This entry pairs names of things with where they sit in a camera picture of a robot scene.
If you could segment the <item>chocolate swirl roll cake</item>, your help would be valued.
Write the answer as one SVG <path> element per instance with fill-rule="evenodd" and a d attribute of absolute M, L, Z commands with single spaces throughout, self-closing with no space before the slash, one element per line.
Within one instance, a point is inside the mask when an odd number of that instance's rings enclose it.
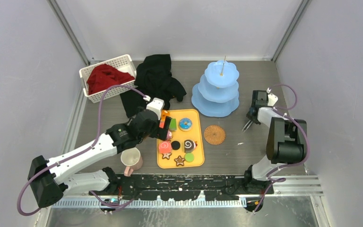
<path fill-rule="evenodd" d="M 192 140 L 185 140 L 184 141 L 184 152 L 185 153 L 191 153 L 193 152 L 197 147 L 196 142 Z"/>

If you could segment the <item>blue three-tier cake stand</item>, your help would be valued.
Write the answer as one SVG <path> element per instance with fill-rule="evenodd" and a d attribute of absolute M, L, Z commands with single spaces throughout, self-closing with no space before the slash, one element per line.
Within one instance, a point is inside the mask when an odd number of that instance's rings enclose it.
<path fill-rule="evenodd" d="M 239 71 L 226 59 L 211 62 L 192 89 L 191 102 L 203 115 L 226 117 L 239 102 Z"/>

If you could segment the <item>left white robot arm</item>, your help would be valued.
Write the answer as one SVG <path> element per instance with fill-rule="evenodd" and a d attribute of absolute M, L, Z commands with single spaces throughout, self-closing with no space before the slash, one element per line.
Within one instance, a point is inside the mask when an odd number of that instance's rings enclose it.
<path fill-rule="evenodd" d="M 114 195 L 119 189 L 115 173 L 109 168 L 81 174 L 80 170 L 124 151 L 130 151 L 145 138 L 166 140 L 171 117 L 142 110 L 126 123 L 115 124 L 94 141 L 64 155 L 46 159 L 35 157 L 28 180 L 39 208 L 49 207 L 70 192 L 103 191 Z"/>

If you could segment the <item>metal tongs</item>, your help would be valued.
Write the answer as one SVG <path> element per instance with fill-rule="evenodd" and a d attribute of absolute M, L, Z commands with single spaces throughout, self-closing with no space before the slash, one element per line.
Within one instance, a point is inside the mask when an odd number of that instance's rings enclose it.
<path fill-rule="evenodd" d="M 242 132 L 246 132 L 252 126 L 252 124 L 253 122 L 251 120 L 248 120 L 247 123 L 242 128 Z"/>

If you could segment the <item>blue donut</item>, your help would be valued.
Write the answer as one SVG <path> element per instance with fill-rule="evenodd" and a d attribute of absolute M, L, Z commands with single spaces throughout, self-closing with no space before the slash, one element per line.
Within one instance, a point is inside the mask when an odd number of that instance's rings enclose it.
<path fill-rule="evenodd" d="M 192 120 L 190 118 L 182 118 L 179 120 L 178 126 L 181 131 L 189 131 L 192 128 Z"/>

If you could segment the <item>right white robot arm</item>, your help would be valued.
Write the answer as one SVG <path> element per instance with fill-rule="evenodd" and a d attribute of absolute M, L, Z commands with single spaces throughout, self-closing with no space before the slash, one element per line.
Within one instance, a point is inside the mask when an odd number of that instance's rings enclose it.
<path fill-rule="evenodd" d="M 256 194 L 272 183 L 271 176 L 287 166 L 296 166 L 305 161 L 308 138 L 307 122 L 277 113 L 274 107 L 278 98 L 269 90 L 254 90 L 248 118 L 242 131 L 253 124 L 268 127 L 265 156 L 256 164 L 249 166 L 242 182 L 244 190 Z"/>

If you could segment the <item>green roll cake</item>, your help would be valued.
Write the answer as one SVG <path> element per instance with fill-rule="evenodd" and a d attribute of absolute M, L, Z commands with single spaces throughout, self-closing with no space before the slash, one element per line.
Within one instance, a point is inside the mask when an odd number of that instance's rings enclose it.
<path fill-rule="evenodd" d="M 170 131 L 176 131 L 177 130 L 177 122 L 175 118 L 172 118 L 169 124 L 169 130 Z"/>

